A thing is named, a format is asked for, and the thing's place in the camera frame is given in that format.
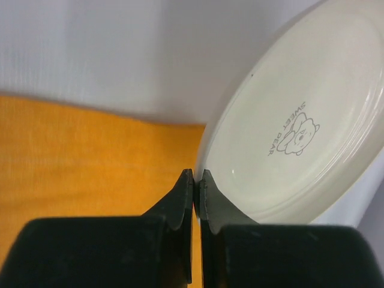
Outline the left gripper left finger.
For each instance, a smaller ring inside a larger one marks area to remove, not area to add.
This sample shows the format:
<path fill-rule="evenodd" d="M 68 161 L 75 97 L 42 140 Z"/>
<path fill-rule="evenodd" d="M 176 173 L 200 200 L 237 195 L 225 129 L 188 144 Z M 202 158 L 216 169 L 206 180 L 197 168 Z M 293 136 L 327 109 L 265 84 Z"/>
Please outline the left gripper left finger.
<path fill-rule="evenodd" d="M 193 171 L 184 169 L 173 188 L 142 216 L 162 222 L 157 284 L 192 282 Z"/>

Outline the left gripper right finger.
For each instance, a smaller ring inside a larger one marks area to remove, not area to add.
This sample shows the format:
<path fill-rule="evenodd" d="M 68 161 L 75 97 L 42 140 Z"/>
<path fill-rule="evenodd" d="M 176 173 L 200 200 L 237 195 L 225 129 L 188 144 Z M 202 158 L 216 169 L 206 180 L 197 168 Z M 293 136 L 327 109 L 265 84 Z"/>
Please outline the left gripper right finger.
<path fill-rule="evenodd" d="M 217 187 L 209 170 L 204 170 L 196 184 L 196 215 L 200 223 L 202 246 L 202 286 L 234 287 L 238 269 L 245 265 L 239 256 L 245 239 L 237 236 L 257 223 L 240 211 Z"/>

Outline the cream round plate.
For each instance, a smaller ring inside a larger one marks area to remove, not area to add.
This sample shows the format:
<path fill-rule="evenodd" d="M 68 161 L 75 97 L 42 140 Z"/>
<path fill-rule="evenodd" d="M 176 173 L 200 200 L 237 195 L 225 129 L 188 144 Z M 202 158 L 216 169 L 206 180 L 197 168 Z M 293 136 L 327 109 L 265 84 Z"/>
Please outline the cream round plate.
<path fill-rule="evenodd" d="M 383 2 L 322 1 L 222 99 L 195 168 L 258 223 L 356 227 L 383 179 Z"/>

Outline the orange cartoon mouse towel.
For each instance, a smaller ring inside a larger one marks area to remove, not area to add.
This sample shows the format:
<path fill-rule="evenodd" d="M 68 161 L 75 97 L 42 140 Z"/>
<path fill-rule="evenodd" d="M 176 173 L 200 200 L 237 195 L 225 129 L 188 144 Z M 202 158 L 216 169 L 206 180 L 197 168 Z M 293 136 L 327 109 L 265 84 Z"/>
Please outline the orange cartoon mouse towel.
<path fill-rule="evenodd" d="M 1 286 L 191 287 L 157 284 L 162 222 L 142 215 L 203 130 L 1 95 Z"/>

